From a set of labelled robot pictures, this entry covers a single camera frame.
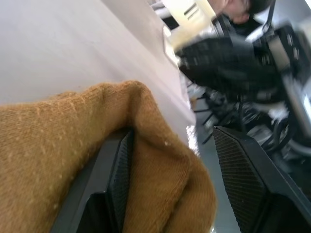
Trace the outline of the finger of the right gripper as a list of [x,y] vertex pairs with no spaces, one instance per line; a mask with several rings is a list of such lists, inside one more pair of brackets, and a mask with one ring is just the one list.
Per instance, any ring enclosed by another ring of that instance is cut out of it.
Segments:
[[245,57],[181,57],[180,71],[199,86],[240,85],[245,81]]
[[233,54],[233,43],[229,37],[206,38],[180,49],[180,58],[197,55],[229,56]]

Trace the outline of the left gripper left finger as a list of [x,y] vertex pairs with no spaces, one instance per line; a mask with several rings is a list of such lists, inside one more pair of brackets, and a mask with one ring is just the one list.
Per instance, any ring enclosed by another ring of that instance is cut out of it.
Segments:
[[135,133],[112,133],[79,171],[52,233],[121,233],[130,186]]

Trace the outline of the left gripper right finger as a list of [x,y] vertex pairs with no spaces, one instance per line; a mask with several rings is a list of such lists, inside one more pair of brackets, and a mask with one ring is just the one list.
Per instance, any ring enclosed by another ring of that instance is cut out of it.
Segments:
[[213,130],[226,194],[242,233],[309,233],[311,202],[257,141]]

